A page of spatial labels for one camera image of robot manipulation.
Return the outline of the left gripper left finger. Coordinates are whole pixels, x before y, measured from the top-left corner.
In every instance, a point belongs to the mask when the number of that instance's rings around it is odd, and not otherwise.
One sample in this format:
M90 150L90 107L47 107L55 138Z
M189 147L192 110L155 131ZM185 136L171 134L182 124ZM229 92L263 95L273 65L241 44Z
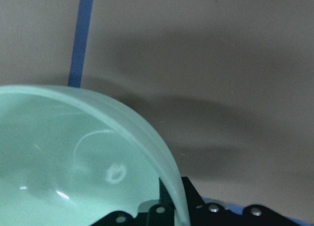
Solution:
M159 199L135 217L125 211L113 211L94 222L94 226L174 226L175 207L164 183L159 181Z

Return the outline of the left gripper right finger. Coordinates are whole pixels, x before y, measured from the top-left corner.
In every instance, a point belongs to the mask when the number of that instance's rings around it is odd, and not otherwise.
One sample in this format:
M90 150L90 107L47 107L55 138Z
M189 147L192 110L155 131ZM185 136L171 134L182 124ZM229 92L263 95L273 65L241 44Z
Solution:
M192 226L308 226L298 219L283 216L263 205L241 207L205 201L188 177L182 177Z

